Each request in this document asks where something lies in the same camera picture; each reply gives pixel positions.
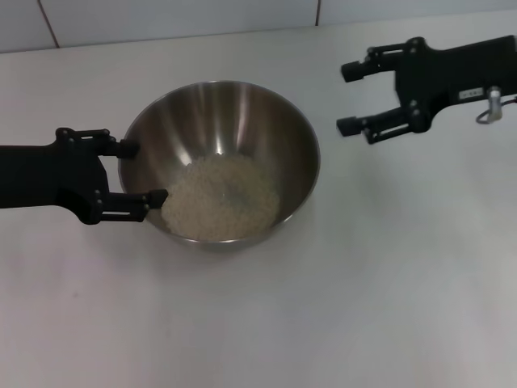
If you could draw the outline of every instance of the metal bowl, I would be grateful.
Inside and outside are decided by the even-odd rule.
[[[185,86],[151,103],[131,124],[127,139],[141,149],[134,160],[119,161],[120,181],[127,193],[169,186],[196,158],[210,154],[244,154],[273,178],[280,213],[273,226],[240,240],[193,244],[242,245],[257,242],[286,222],[305,203],[317,181],[320,154],[313,127],[281,95],[247,82],[202,82]],[[170,233],[160,211],[147,216]]]

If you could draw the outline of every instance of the white table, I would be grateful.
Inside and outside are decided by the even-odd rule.
[[[394,108],[393,78],[345,84],[372,45],[515,34],[517,11],[0,56],[0,143],[122,137],[176,87],[236,79],[309,118],[317,188],[291,224],[230,257],[150,224],[0,211],[2,388],[507,388],[517,384],[517,109],[484,103],[369,146],[335,121]],[[105,162],[120,189],[116,161]]]

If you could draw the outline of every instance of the white surface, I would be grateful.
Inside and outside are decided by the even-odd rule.
[[[0,53],[54,47],[36,0],[0,0]]]
[[[320,25],[515,8],[515,0],[322,0]]]
[[[44,0],[61,47],[311,26],[317,0]]]
[[[322,170],[271,239],[232,256],[149,224],[0,212],[2,388],[517,386],[517,109],[483,103],[369,146],[335,120],[396,104],[389,74],[345,84],[372,45],[438,48],[515,32],[517,12],[0,56],[0,143],[59,126],[124,135],[178,86],[241,79],[309,118]],[[116,161],[105,166],[119,188]]]

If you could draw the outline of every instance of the grout line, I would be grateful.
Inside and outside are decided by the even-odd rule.
[[[48,20],[47,13],[45,12],[45,9],[43,8],[43,4],[41,4],[41,0],[37,0],[38,6],[40,6],[41,14],[43,15],[43,19],[45,19],[45,22],[47,24],[48,32],[50,32],[50,35],[52,36],[52,39],[54,41],[54,44],[56,45],[56,49],[60,48],[59,43],[57,43],[56,34],[54,34],[54,30],[52,29],[52,26],[50,25],[50,21]]]
[[[316,24],[315,26],[320,25],[320,10],[322,8],[322,0],[317,0],[317,9],[316,9]]]

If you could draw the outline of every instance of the robotic arm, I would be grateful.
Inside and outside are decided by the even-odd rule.
[[[341,67],[345,82],[383,71],[395,72],[395,91],[401,106],[375,116],[338,120],[344,136],[364,134],[368,143],[406,133],[424,133],[442,109],[488,99],[489,110],[477,118],[490,124],[502,117],[504,95],[517,94],[517,37],[434,50],[421,38],[404,44],[372,47],[362,63]]]

